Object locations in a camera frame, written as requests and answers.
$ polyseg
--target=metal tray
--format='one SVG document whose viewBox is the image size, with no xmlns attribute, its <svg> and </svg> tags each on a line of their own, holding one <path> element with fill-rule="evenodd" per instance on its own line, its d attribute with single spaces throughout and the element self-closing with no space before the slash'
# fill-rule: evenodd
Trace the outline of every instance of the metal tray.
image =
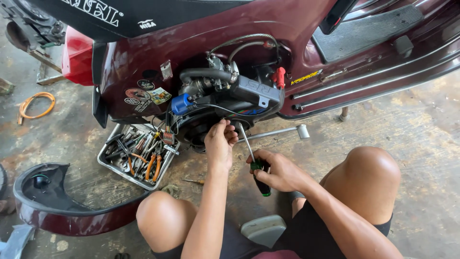
<svg viewBox="0 0 460 259">
<path fill-rule="evenodd" d="M 121 132 L 126 131 L 130 126 L 131 125 L 117 124 L 115 126 L 115 129 L 112 131 L 112 134 L 110 134 L 108 139 L 112 138 L 113 136 L 115 136 L 117 134 L 120 134 Z M 136 127 L 138 130 L 141 130 L 141 131 L 143 131 L 145 133 L 149 132 L 151 130 L 157 130 L 156 127 L 154 127 L 154 126 L 152 126 L 150 124 L 133 124 L 132 126 Z M 179 145 L 180 145 L 180 142 L 177 142 L 176 146 L 174 147 L 176 149 L 176 151 L 179 148 Z M 103 166 L 109 168 L 110 170 L 114 171 L 115 173 L 121 175 L 123 178 L 127 179 L 128 181 L 133 182 L 133 183 L 139 185 L 140 187 L 142 187 L 144 189 L 147 189 L 149 191 L 155 190 L 160 185 L 161 179 L 165 175 L 166 170 L 168 169 L 168 167 L 169 167 L 169 165 L 170 165 L 170 163 L 173 160 L 173 157 L 175 155 L 172 152 L 168 152 L 166 154 L 164 164 L 163 164 L 162 168 L 160 169 L 160 175 L 158 176 L 158 180 L 156 181 L 155 185 L 152 185 L 152 184 L 150 184 L 150 183 L 148 183 L 146 181 L 140 181 L 139 179 L 136 179 L 136 178 L 132 177 L 130 174 L 125 173 L 123 168 L 121 168 L 119 166 L 116 166 L 116 165 L 113 165 L 112 163 L 108 162 L 104 158 L 104 154 L 107 151 L 107 148 L 108 148 L 108 146 L 104 144 L 104 146 L 101 149 L 101 152 L 99 152 L 98 162 L 101 165 L 103 165 Z"/>
</svg>

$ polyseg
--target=black shorts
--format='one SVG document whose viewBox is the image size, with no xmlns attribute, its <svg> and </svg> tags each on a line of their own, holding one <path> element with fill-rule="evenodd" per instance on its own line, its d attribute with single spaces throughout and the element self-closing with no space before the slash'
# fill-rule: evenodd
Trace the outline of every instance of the black shorts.
<svg viewBox="0 0 460 259">
<path fill-rule="evenodd" d="M 390 231 L 391 218 L 385 224 L 375 225 L 385 236 Z M 182 244 L 164 253 L 152 253 L 157 259 L 180 259 L 183 247 Z M 346 259 L 326 224 L 307 201 L 271 249 L 252 242 L 225 222 L 220 259 L 251 259 L 262 252 L 277 250 L 291 250 L 305 259 Z"/>
</svg>

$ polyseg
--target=tool tray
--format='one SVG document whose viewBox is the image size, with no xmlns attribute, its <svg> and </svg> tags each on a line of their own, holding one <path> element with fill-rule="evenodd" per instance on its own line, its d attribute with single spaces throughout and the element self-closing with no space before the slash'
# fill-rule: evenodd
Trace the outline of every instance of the tool tray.
<svg viewBox="0 0 460 259">
<path fill-rule="evenodd" d="M 120 133 L 124 133 L 125 136 L 126 136 L 131 127 L 137 128 L 136 132 L 140 133 L 141 135 L 142 134 L 147 134 L 150 131 L 157 131 L 157 127 L 154 127 L 154 126 L 152 126 L 150 124 L 133 124 L 133 125 L 117 124 L 115 126 L 115 129 L 112 131 L 112 134 L 110 134 L 108 140 L 111 139 L 112 137 L 120 134 Z M 177 151 L 177 149 L 179 148 L 179 145 L 180 145 L 180 142 L 176 141 L 173 145 L 170 145 L 170 146 L 172 146 Z M 150 182 L 148 182 L 146 180 L 140 180 L 139 177 L 134 177 L 131 174 L 131 172 L 129 171 L 129 168 L 128 169 L 127 168 L 122 168 L 122 166 L 125 164 L 125 161 L 122 160 L 121 156 L 117 156 L 117 157 L 114 157 L 112 159 L 106 159 L 106 157 L 108 156 L 108 155 L 106 155 L 106 152 L 107 152 L 108 149 L 109 149 L 109 145 L 107 145 L 107 144 L 105 144 L 102 147 L 101 152 L 99 152 L 99 155 L 98 155 L 98 162 L 101 165 L 103 165 L 103 166 L 109 168 L 110 170 L 114 171 L 115 173 L 121 175 L 123 178 L 127 179 L 128 181 L 133 182 L 133 183 L 139 185 L 140 187 L 142 187 L 144 189 L 147 189 L 147 190 L 150 190 L 150 191 L 155 190 L 160 185 L 161 179 L 165 175 L 166 170 L 168 169 L 168 167 L 169 167 L 169 165 L 170 165 L 170 163 L 173 160 L 173 157 L 175 155 L 174 153 L 172 153 L 170 151 L 166 152 L 165 158 L 161 161 L 160 174 L 159 174 L 156 182 L 154 184 L 151 184 Z"/>
</svg>

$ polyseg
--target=fuel hose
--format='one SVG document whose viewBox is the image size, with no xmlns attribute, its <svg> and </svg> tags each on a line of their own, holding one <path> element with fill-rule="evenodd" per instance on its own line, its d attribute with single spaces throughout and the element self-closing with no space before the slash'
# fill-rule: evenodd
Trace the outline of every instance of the fuel hose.
<svg viewBox="0 0 460 259">
<path fill-rule="evenodd" d="M 44 113 L 42 113 L 40 115 L 37 115 L 37 116 L 26 115 L 26 111 L 27 111 L 28 106 L 37 97 L 47 97 L 47 98 L 49 98 L 51 100 L 50 106 L 48 107 L 48 109 Z M 54 96 L 52 94 L 50 94 L 50 93 L 47 93 L 47 92 L 39 92 L 39 93 L 34 94 L 33 96 L 27 98 L 19 106 L 19 118 L 17 120 L 17 124 L 22 125 L 23 124 L 23 118 L 35 119 L 35 118 L 40 118 L 40 117 L 45 116 L 46 114 L 48 114 L 51 111 L 51 109 L 53 109 L 55 102 L 56 102 L 56 99 L 54 98 Z"/>
</svg>

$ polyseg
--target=screwdriver handle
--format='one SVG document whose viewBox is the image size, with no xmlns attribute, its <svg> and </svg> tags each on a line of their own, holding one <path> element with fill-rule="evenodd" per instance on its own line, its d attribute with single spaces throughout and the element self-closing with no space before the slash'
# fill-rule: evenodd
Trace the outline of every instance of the screwdriver handle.
<svg viewBox="0 0 460 259">
<path fill-rule="evenodd" d="M 251 170 L 253 170 L 253 171 L 257 170 L 257 169 L 260 169 L 260 170 L 263 169 L 262 162 L 260 161 L 260 159 L 256 159 L 255 161 L 251 162 L 250 166 L 251 166 Z M 266 171 L 266 172 L 268 171 L 268 166 L 265 167 L 264 171 Z M 257 188 L 259 188 L 259 191 L 261 192 L 261 194 L 264 197 L 270 196 L 270 194 L 271 194 L 270 186 L 268 186 L 267 184 L 257 180 L 256 175 L 254 175 L 254 181 L 256 182 Z"/>
</svg>

